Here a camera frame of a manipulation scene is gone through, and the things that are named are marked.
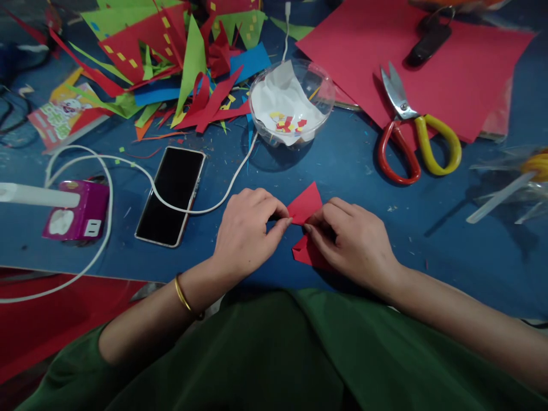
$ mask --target smartphone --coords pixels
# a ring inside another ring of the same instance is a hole
[[[201,151],[167,147],[154,183],[160,196],[172,206],[191,209],[206,155]],[[175,248],[181,243],[188,213],[162,204],[152,191],[135,231],[139,240]]]

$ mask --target scissor handle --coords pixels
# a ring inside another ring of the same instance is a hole
[[[430,145],[430,138],[428,137],[428,131],[426,129],[427,124],[437,130],[449,144],[450,158],[449,164],[447,164],[447,167],[445,168],[442,168],[434,158],[432,146]],[[451,174],[455,171],[462,160],[461,143],[455,132],[443,121],[438,120],[430,114],[415,118],[415,125],[417,126],[418,142],[421,147],[422,158],[424,159],[428,171],[439,176]]]
[[[409,148],[407,143],[404,140],[404,136],[401,133],[400,130],[400,122],[399,121],[393,121],[390,124],[388,124],[384,132],[382,133],[382,138],[380,141],[380,144],[378,145],[378,165],[381,167],[382,172],[393,182],[404,184],[404,185],[411,185],[421,177],[421,167],[419,166],[417,156],[415,156],[415,153]],[[398,176],[388,165],[388,161],[386,159],[386,147],[388,145],[388,140],[390,139],[390,136],[392,134],[395,137],[396,144],[402,149],[405,156],[407,157],[407,160],[409,161],[409,165],[411,167],[411,177],[410,178],[403,178]]]

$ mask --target bracelet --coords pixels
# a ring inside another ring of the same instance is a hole
[[[183,290],[181,290],[181,286],[179,285],[179,276],[180,273],[175,276],[175,288],[177,289],[177,295],[179,296],[179,300],[181,300],[181,303],[183,303],[183,305],[187,308],[190,314],[195,316],[198,321],[202,321],[204,319],[204,313],[201,313],[200,315],[194,314],[194,311],[192,310],[192,308],[190,308],[187,299],[184,297]]]

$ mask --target yellow scissor handle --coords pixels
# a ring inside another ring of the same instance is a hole
[[[442,168],[437,163],[432,153],[432,147],[430,145],[430,139],[428,138],[428,131],[426,125],[431,126],[437,130],[449,144],[449,164],[447,167]],[[462,148],[461,143],[458,141],[458,137],[451,128],[443,121],[438,120],[436,117],[426,114],[425,116],[419,116],[415,118],[415,125],[417,126],[418,142],[421,146],[422,158],[426,164],[427,169],[435,175],[447,175],[451,174],[457,169],[462,160]]]

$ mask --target white cable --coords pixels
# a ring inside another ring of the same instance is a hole
[[[281,61],[285,61],[285,55],[287,54],[287,39],[289,38],[289,15],[291,14],[291,2],[285,2],[285,25],[286,25],[286,32],[285,32],[285,50],[284,55],[281,58]]]
[[[87,148],[87,147],[84,147],[84,146],[77,146],[77,145],[74,145],[74,146],[66,146],[66,147],[62,147],[60,148],[59,150],[56,150],[56,152],[53,154],[53,156],[51,157],[50,159],[50,162],[48,163],[47,165],[47,168],[46,168],[46,181],[44,183],[44,187],[45,188],[49,188],[53,182],[55,181],[55,179],[64,171],[66,170],[69,166],[71,166],[72,164],[74,163],[77,163],[78,161],[82,161],[82,160],[87,160],[87,159],[98,159],[99,162],[101,163],[101,166],[103,166],[103,170],[104,170],[104,173],[107,177],[107,181],[108,181],[108,186],[110,187],[110,195],[108,196],[108,215],[107,215],[107,231],[104,235],[104,240],[103,242],[101,243],[101,246],[99,247],[99,249],[97,250],[97,253],[95,254],[95,256],[93,257],[93,259],[90,261],[90,263],[84,268],[84,270],[82,270],[82,272],[80,274],[77,274],[76,276],[74,276],[74,278],[70,279],[69,281],[67,281],[66,283],[64,284],[61,284],[60,286],[58,287],[55,287],[55,288],[52,288],[51,290],[47,290],[47,291],[44,291],[44,292],[41,292],[41,293],[38,293],[38,294],[34,294],[34,295],[30,295],[30,296],[26,296],[26,297],[17,297],[17,298],[11,298],[11,299],[0,299],[0,304],[10,304],[10,303],[19,303],[21,301],[29,301],[29,300],[34,300],[36,298],[39,298],[39,297],[43,297],[43,296],[46,296],[46,295],[49,295],[49,294],[52,294],[56,291],[59,291],[65,287],[68,287],[70,284],[72,284],[73,282],[75,282],[77,279],[79,279],[80,277],[82,277],[85,273],[87,273],[87,271],[97,262],[97,260],[99,259],[99,256],[102,254],[104,248],[106,247],[107,243],[108,243],[108,240],[110,238],[110,233],[111,233],[111,229],[112,229],[112,211],[114,209],[114,185],[112,183],[112,177],[108,171],[108,168],[107,168],[107,165],[104,163],[103,159],[104,158],[108,158],[108,159],[114,159],[114,160],[120,160],[122,162],[125,162],[125,163],[128,163],[128,164],[132,164],[134,167],[138,168],[139,170],[141,170],[149,179],[150,181],[150,184],[152,186],[152,190],[154,191],[154,194],[156,195],[156,197],[158,198],[158,200],[160,200],[160,202],[162,204],[164,204],[165,206],[169,207],[169,208],[172,208],[174,210],[177,210],[177,211],[182,211],[182,212],[185,212],[185,213],[188,213],[188,214],[205,214],[209,211],[213,211],[215,210],[216,208],[218,208],[221,204],[224,203],[224,201],[227,199],[228,195],[230,194],[230,191],[232,189],[232,186],[234,185],[234,181],[236,180],[236,177],[238,177],[238,174],[240,173],[240,170],[242,169],[242,167],[244,166],[245,162],[249,159],[249,156],[251,155],[251,152],[253,151],[253,147],[255,146],[255,141],[257,141],[257,136],[259,135],[259,132],[256,132],[255,133],[255,136],[253,137],[253,141],[251,142],[251,146],[249,147],[249,151],[248,153],[246,154],[246,156],[244,157],[243,161],[241,162],[240,166],[238,167],[238,169],[236,170],[236,172],[234,173],[234,177],[232,177],[232,181],[230,181],[230,184],[228,186],[228,189],[227,189],[227,192],[226,194],[224,195],[224,197],[221,199],[221,201],[219,201],[216,205],[214,205],[213,207],[211,208],[208,208],[207,210],[202,210],[202,211],[193,211],[193,210],[185,210],[185,209],[182,209],[182,208],[177,208],[169,203],[167,203],[162,197],[160,197],[160,195],[158,194],[158,190],[156,189],[156,185],[154,184],[154,179],[152,178],[152,176],[148,173],[148,171],[146,171],[143,167],[139,166],[138,164],[136,164],[135,162],[133,161],[130,161],[130,160],[127,160],[125,158],[121,158],[121,157],[116,157],[116,156],[110,156],[110,155],[100,155],[100,154],[97,154],[95,151]],[[53,177],[51,177],[51,168],[55,162],[55,160],[57,159],[57,157],[59,156],[59,154],[61,152],[63,152],[64,150],[68,150],[68,149],[71,149],[71,148],[81,148],[83,150],[86,150],[86,151],[89,151],[90,153],[92,153],[92,155],[90,156],[82,156],[82,157],[78,157],[76,159],[73,159],[71,161],[69,161],[68,163],[66,163],[63,167],[61,167],[55,174]]]

